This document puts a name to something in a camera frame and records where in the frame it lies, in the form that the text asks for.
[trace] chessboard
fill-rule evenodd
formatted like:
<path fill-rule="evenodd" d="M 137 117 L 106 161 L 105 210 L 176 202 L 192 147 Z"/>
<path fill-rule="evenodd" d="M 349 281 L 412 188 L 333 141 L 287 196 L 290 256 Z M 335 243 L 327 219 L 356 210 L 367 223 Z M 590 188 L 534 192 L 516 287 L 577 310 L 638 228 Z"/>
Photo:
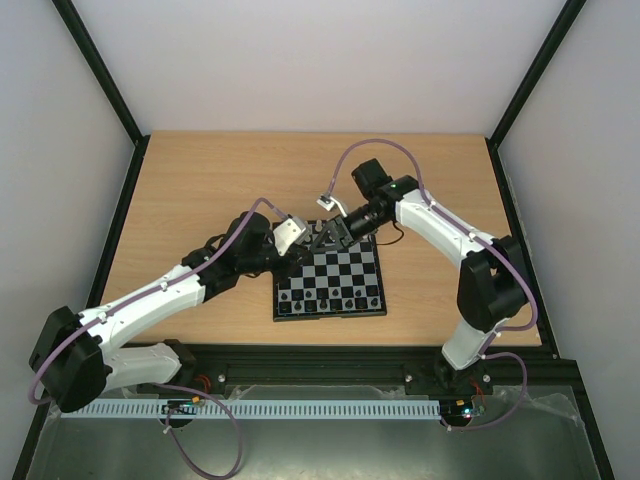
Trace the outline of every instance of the chessboard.
<path fill-rule="evenodd" d="M 324 226 L 308 223 L 313 231 L 303 245 L 310 245 Z M 323 246 L 332 246 L 331 239 Z M 349 249 L 315 253 L 290 278 L 273 284 L 276 322 L 386 314 L 375 235 Z"/>

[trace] metal frame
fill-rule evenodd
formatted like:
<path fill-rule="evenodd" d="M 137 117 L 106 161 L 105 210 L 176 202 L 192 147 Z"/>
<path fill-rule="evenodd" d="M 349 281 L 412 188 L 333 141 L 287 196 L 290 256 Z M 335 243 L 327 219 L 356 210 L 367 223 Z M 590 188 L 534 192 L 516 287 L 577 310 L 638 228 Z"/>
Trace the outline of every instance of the metal frame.
<path fill-rule="evenodd" d="M 52 0 L 52 2 L 135 145 L 135 151 L 87 302 L 87 306 L 95 306 L 100 303 L 106 286 L 150 137 L 149 135 L 144 136 L 138 128 L 73 3 L 70 0 Z M 525 264 L 540 306 L 538 329 L 542 346 L 509 348 L 508 350 L 518 353 L 525 360 L 530 384 L 569 385 L 572 387 L 580 414 L 586 425 L 587 435 L 600 475 L 603 479 L 612 479 L 614 478 L 613 471 L 577 364 L 573 360 L 559 358 L 557 345 L 523 236 L 522 226 L 498 154 L 500 144 L 585 2 L 586 0 L 568 0 L 565 3 L 495 132 L 486 142 L 509 226 L 525 253 Z M 433 365 L 433 358 L 439 350 L 438 347 L 244 345 L 189 345 L 188 347 L 198 359 L 199 368 L 209 372 L 210 378 L 215 379 L 219 372 L 224 372 L 224 384 L 214 385 L 214 391 L 224 391 L 234 385 L 253 384 L 404 385 L 408 391 L 420 390 L 420 388 L 428 388 L 429 381 L 432 381 L 430 380 L 429 366 Z M 503 349 L 498 347 L 490 349 L 490 351 L 501 350 Z M 408 372 L 411 372 L 410 382 L 406 382 L 409 378 Z M 496 360 L 491 364 L 491 377 L 494 384 L 520 384 L 520 367 L 509 360 Z M 13 475 L 14 480 L 25 479 L 27 476 L 47 411 L 47 406 L 38 407 L 36 411 Z"/>

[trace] black bracket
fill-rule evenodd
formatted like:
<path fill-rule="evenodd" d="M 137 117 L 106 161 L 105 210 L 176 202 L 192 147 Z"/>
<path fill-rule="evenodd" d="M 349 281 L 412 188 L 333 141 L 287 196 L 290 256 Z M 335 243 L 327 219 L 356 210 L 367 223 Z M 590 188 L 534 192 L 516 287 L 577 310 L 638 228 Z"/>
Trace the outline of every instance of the black bracket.
<path fill-rule="evenodd" d="M 428 395 L 442 400 L 465 399 L 474 396 L 476 392 L 472 380 L 485 394 L 493 392 L 491 378 L 487 374 L 484 362 L 478 361 L 471 367 L 450 375 L 444 383 L 437 376 L 435 365 L 424 363 L 405 363 L 402 366 L 404 387 L 407 395 Z"/>

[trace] robotic arm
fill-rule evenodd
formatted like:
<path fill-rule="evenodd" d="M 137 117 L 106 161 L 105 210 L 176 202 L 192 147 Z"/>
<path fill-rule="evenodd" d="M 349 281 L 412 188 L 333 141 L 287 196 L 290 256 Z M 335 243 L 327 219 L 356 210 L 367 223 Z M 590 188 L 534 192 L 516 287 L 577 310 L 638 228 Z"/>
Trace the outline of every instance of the robotic arm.
<path fill-rule="evenodd" d="M 141 289 L 108 304 L 74 314 L 68 307 L 53 312 L 40 334 L 29 364 L 38 371 L 73 332 L 93 324 L 46 368 L 42 383 L 63 412 L 82 408 L 103 391 L 140 383 L 187 383 L 195 361 L 179 342 L 122 348 L 161 320 L 209 301 L 235 287 L 241 275 L 272 272 L 287 278 L 309 251 L 301 247 L 309 226 L 289 217 L 273 232 L 269 220 L 248 212 L 235 219 L 226 234 L 212 237 L 179 265 Z M 216 252 L 226 249 L 212 262 Z"/>
<path fill-rule="evenodd" d="M 319 251 L 327 235 L 337 249 L 348 248 L 381 225 L 396 221 L 440 250 L 460 272 L 457 304 L 462 319 L 442 347 L 435 370 L 440 384 L 451 389 L 484 353 L 498 329 L 528 302 L 511 272 L 483 243 L 498 250 L 527 281 L 520 247 L 509 236 L 495 239 L 477 230 L 433 199 L 427 202 L 416 179 L 393 180 L 376 159 L 361 164 L 352 177 L 368 203 L 347 213 L 339 200 L 321 196 L 321 206 L 327 210 L 337 206 L 341 214 L 327 222 L 310 249 Z"/>
<path fill-rule="evenodd" d="M 332 248 L 348 248 L 395 221 L 433 244 L 460 272 L 457 304 L 462 319 L 435 365 L 440 385 L 455 390 L 503 324 L 530 297 L 522 288 L 527 277 L 519 245 L 509 236 L 495 239 L 467 224 L 429 199 L 416 179 L 393 180 L 376 159 L 360 165 L 352 176 L 368 203 L 347 213 L 330 194 L 321 196 L 318 203 L 327 210 L 338 208 L 340 215 L 325 224 L 309 249 L 301 246 L 310 232 L 304 221 L 287 217 L 271 231 L 269 221 L 253 213 L 256 203 L 226 234 L 212 237 L 147 286 L 78 314 L 68 307 L 56 310 L 29 360 L 36 380 L 41 379 L 63 412 L 82 408 L 103 391 L 118 387 L 187 384 L 195 359 L 179 342 L 122 347 L 168 316 L 233 288 L 241 275 L 270 271 L 276 278 L 289 277 L 308 255 L 326 249 L 320 245 L 327 235 Z M 496 252 L 511 269 L 496 259 Z M 30 397 L 36 401 L 33 390 Z"/>

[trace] black joint housing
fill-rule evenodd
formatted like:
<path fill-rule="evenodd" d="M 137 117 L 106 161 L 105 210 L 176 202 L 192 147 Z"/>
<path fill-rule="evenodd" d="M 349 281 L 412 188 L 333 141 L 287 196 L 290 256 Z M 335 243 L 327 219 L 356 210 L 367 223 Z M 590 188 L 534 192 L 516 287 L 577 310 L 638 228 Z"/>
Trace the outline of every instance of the black joint housing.
<path fill-rule="evenodd" d="M 356 182 L 360 193 L 362 193 L 362 196 L 367 200 L 373 198 L 378 188 L 391 181 L 391 177 L 387 175 L 376 158 L 372 158 L 358 165 L 358 167 L 351 172 L 351 176 Z"/>
<path fill-rule="evenodd" d="M 51 313 L 29 358 L 32 370 L 37 372 L 51 352 L 81 326 L 69 307 Z M 80 335 L 53 361 L 42 384 L 65 413 L 89 404 L 107 384 L 107 371 L 96 340 L 88 333 Z"/>
<path fill-rule="evenodd" d="M 494 240 L 493 246 L 529 284 L 518 242 L 506 236 Z M 513 317 L 527 302 L 520 284 L 486 249 L 470 253 L 460 264 L 458 309 L 476 330 L 491 331 L 496 323 Z"/>

